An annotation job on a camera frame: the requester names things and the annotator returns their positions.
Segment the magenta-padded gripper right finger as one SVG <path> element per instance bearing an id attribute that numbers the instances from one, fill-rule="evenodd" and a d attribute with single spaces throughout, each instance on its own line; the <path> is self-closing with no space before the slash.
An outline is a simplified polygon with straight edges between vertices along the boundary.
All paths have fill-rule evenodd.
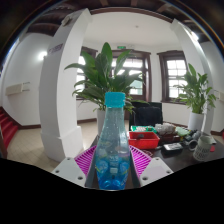
<path id="1" fill-rule="evenodd" d="M 159 157 L 151 158 L 134 146 L 130 147 L 130 154 L 130 187 L 143 187 L 173 173 L 172 169 Z"/>

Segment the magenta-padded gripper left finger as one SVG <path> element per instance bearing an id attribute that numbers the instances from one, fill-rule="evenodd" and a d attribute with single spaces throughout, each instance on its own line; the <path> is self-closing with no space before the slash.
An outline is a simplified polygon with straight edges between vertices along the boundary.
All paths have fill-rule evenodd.
<path id="1" fill-rule="evenodd" d="M 52 173 L 80 187 L 97 189 L 94 152 L 95 146 L 85 150 L 75 158 L 66 157 Z"/>

